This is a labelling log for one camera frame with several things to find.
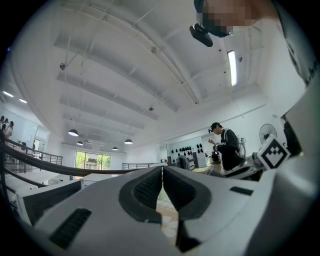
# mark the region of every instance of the ceiling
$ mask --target ceiling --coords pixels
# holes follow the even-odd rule
[[[217,38],[208,48],[193,39],[193,0],[60,1],[51,40],[56,106],[64,142],[106,143],[105,150],[134,141],[146,126],[257,82],[262,53],[259,24]],[[231,87],[227,52],[237,57]],[[59,65],[66,63],[65,70]]]

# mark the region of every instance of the fan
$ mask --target fan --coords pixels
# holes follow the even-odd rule
[[[260,129],[260,142],[263,144],[270,135],[277,137],[277,131],[270,123],[264,124]]]

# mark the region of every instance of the window frame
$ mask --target window frame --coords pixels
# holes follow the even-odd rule
[[[86,157],[87,157],[87,154],[92,154],[92,155],[101,156],[101,167],[100,167],[100,169],[96,169],[96,170],[99,170],[99,171],[110,171],[110,170],[111,170],[111,160],[112,160],[112,156],[111,156],[111,155],[109,155],[109,154],[97,154],[97,153],[83,152],[83,151],[79,151],[79,150],[77,150],[77,151],[75,152],[75,159],[74,159],[74,167],[75,167],[75,168],[77,168],[76,163],[77,163],[77,154],[78,154],[78,152],[84,153],[84,165],[83,165],[83,167],[84,167],[83,169],[84,169],[84,170],[90,170],[90,169],[86,169]],[[103,166],[102,159],[104,158],[104,156],[110,157],[110,170],[102,170],[102,166]]]

